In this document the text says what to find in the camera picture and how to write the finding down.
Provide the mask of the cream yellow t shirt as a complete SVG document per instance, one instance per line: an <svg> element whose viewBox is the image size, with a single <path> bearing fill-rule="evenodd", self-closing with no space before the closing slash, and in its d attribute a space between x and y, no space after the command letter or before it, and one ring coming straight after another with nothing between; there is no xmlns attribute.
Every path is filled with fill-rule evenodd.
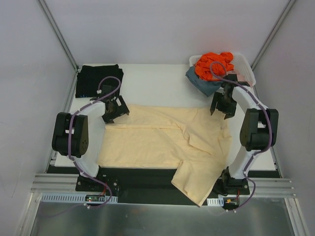
<svg viewBox="0 0 315 236"><path fill-rule="evenodd" d="M129 110L106 126L98 165L175 169L172 184L201 206L226 167L232 137L224 114L206 107Z"/></svg>

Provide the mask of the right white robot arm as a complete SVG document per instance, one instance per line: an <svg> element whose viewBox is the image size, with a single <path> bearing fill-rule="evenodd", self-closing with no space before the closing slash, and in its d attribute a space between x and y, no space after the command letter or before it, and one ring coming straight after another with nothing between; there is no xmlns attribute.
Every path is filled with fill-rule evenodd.
<svg viewBox="0 0 315 236"><path fill-rule="evenodd" d="M249 91L249 83L239 82L236 74L227 74L221 81L223 92L214 93L211 114L218 110L225 114L225 119L232 118L237 105L245 113L239 134L240 150L221 175L222 190L233 194L245 186L248 171L257 157L275 144L279 112L263 105Z"/></svg>

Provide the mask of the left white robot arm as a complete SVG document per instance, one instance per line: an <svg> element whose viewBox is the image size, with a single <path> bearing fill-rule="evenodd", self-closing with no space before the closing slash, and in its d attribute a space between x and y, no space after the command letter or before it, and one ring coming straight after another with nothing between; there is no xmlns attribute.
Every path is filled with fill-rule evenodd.
<svg viewBox="0 0 315 236"><path fill-rule="evenodd" d="M129 114L119 88L103 85L96 97L79 110L72 114L60 112L56 116L52 149L66 156L80 175L88 177L87 186L93 191L104 186L104 179L97 175L97 159L105 128L114 123L114 119Z"/></svg>

